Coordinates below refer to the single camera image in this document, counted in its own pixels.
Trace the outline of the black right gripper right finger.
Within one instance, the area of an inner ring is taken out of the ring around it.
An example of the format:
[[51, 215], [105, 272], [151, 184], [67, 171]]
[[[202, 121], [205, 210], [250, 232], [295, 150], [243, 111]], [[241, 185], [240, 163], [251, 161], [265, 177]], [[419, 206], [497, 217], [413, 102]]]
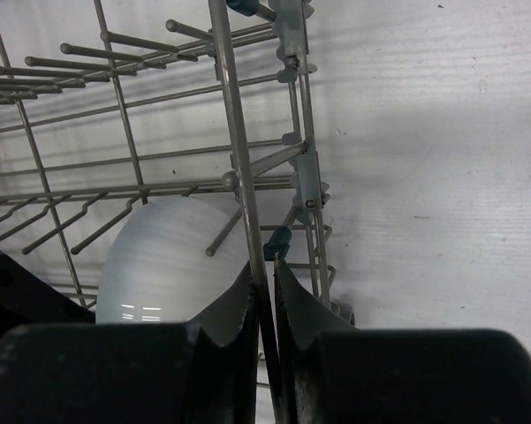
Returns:
[[357, 329], [284, 261], [275, 298], [286, 423], [531, 423], [531, 357], [495, 329]]

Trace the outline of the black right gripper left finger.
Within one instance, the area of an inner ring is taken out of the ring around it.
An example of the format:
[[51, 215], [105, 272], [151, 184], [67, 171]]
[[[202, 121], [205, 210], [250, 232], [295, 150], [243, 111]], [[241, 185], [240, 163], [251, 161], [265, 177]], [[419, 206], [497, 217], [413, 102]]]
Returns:
[[252, 423], [250, 269], [186, 322], [21, 326], [0, 340], [0, 423]]

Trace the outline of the grey wire dish rack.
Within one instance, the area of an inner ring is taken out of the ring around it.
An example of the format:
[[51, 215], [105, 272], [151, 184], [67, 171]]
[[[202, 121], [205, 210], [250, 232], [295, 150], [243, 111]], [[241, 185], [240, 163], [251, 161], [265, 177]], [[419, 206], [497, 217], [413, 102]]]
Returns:
[[[16, 129], [27, 138], [35, 166], [31, 170], [1, 172], [0, 179], [38, 178], [42, 185], [31, 193], [13, 187], [0, 193], [0, 244], [33, 223], [49, 219], [51, 226], [45, 234], [24, 248], [24, 253], [29, 254], [49, 239], [63, 239], [67, 231], [79, 230], [81, 219], [94, 205], [120, 201], [121, 209], [95, 228], [89, 238], [77, 244], [62, 240], [64, 256], [71, 259], [145, 201], [158, 196], [222, 192], [220, 178], [199, 178], [191, 171], [177, 177], [174, 168], [162, 165], [169, 158], [231, 151], [232, 143], [224, 136], [203, 145], [202, 132], [180, 123], [176, 110], [163, 112], [171, 101], [218, 94], [221, 86], [140, 100], [126, 100], [121, 87], [126, 78], [145, 70], [161, 79], [175, 63], [212, 59], [225, 43], [239, 48], [270, 42], [285, 62], [285, 69], [277, 75], [244, 79], [243, 85], [271, 81], [286, 85], [294, 130], [269, 142], [275, 149], [273, 155], [251, 163], [251, 187], [292, 189], [296, 195], [285, 222], [271, 227], [272, 239], [263, 252], [275, 264], [284, 261], [308, 292], [354, 325], [351, 308], [330, 298], [335, 271], [327, 262], [325, 243], [331, 230], [322, 223], [322, 208], [329, 196], [319, 176], [315, 143], [309, 135], [314, 122], [310, 90], [301, 78], [314, 71], [307, 61], [306, 21], [312, 11], [307, 1], [271, 1], [257, 8], [261, 24], [231, 33], [214, 34], [179, 25], [178, 32], [186, 38], [181, 44], [103, 29], [99, 47], [78, 47], [73, 51], [73, 60], [34, 58], [24, 67], [0, 66], [0, 106], [21, 108], [42, 95], [58, 95], [95, 83], [117, 88], [113, 106], [92, 105], [79, 113], [21, 119]], [[53, 289], [94, 312], [96, 297], [92, 288], [74, 281]], [[276, 420], [286, 423], [282, 416], [280, 359], [267, 370], [273, 380], [270, 390]]]

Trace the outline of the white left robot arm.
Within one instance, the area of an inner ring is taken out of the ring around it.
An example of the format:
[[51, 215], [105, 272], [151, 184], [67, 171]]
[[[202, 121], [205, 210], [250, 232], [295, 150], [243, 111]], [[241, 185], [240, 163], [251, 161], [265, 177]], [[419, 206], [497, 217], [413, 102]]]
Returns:
[[0, 423], [252, 423], [251, 272], [187, 322], [102, 324], [0, 252]]

